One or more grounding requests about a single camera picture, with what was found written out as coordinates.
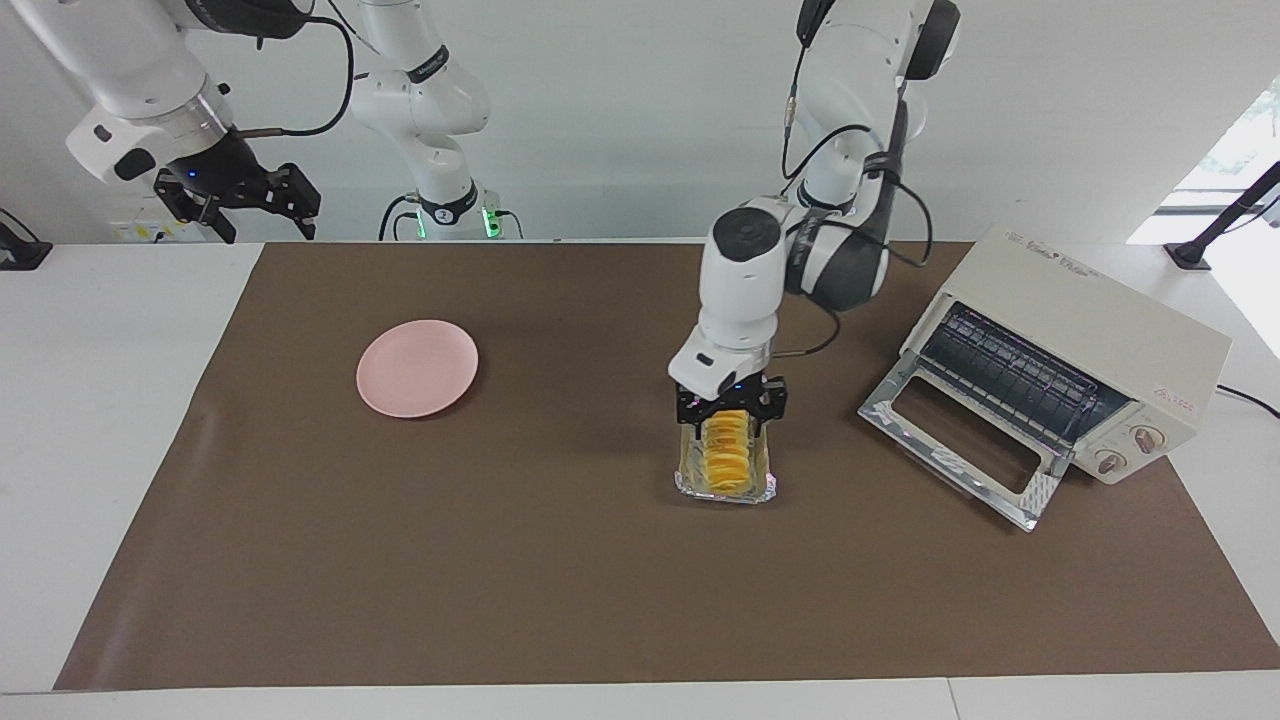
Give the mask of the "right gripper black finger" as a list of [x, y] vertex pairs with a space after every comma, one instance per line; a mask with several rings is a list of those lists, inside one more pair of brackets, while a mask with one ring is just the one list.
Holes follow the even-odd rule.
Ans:
[[283, 163], [251, 179], [250, 200], [253, 208], [293, 222], [306, 240], [315, 238], [321, 195], [297, 164]]
[[188, 190], [172, 170], [161, 168], [155, 177], [155, 195], [179, 223], [195, 223], [210, 231], [223, 243], [234, 243], [237, 229], [221, 210], [216, 196]]

